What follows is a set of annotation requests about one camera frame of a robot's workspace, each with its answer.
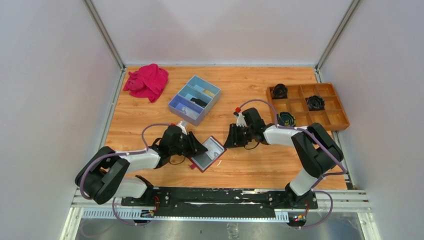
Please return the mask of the red leather card holder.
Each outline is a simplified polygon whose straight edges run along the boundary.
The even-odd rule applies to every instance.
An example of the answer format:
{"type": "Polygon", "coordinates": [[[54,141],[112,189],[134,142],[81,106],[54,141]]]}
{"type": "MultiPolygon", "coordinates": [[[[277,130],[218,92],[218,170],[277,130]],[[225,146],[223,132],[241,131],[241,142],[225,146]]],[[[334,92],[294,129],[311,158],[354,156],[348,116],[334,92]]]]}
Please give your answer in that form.
{"type": "Polygon", "coordinates": [[[225,153],[226,149],[214,136],[210,136],[202,145],[207,148],[207,151],[189,158],[191,162],[189,167],[203,173],[225,153]]]}

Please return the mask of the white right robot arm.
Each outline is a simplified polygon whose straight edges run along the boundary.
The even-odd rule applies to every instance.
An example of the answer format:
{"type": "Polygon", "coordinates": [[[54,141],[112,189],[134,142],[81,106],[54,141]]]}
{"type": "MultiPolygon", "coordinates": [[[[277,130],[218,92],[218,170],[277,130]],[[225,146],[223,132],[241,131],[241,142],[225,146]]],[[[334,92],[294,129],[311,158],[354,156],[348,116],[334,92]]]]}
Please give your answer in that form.
{"type": "Polygon", "coordinates": [[[290,127],[266,124],[256,108],[234,112],[236,123],[229,126],[224,148],[245,147],[255,141],[263,145],[293,147],[302,169],[287,184],[285,191],[291,197],[302,197],[309,193],[324,175],[340,165],[344,154],[320,123],[309,126],[290,127]]]}

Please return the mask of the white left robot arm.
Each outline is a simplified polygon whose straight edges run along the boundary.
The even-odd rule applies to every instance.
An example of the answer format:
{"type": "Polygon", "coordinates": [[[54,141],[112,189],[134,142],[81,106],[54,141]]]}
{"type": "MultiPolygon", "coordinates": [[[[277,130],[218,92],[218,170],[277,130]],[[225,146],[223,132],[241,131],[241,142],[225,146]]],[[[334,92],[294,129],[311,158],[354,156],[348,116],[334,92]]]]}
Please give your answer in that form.
{"type": "Polygon", "coordinates": [[[165,124],[165,127],[162,137],[141,150],[101,147],[75,177],[81,196],[98,205],[118,197],[149,199],[153,184],[140,175],[126,177],[127,173],[159,169],[168,164],[172,156],[192,158],[208,151],[183,125],[165,124]]]}

